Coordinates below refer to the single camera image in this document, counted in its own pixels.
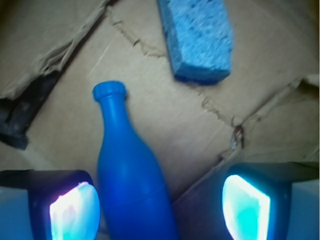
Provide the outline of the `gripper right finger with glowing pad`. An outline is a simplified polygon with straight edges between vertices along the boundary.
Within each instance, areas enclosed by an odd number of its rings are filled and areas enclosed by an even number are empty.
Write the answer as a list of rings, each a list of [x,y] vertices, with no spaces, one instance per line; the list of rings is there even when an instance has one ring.
[[[319,163],[235,164],[223,182],[222,210],[234,240],[318,240]]]

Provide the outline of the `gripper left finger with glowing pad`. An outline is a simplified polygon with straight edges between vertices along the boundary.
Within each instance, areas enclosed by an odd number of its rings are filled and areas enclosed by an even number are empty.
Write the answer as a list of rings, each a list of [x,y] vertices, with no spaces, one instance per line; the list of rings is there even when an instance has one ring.
[[[84,170],[3,170],[2,240],[94,240],[101,208]]]

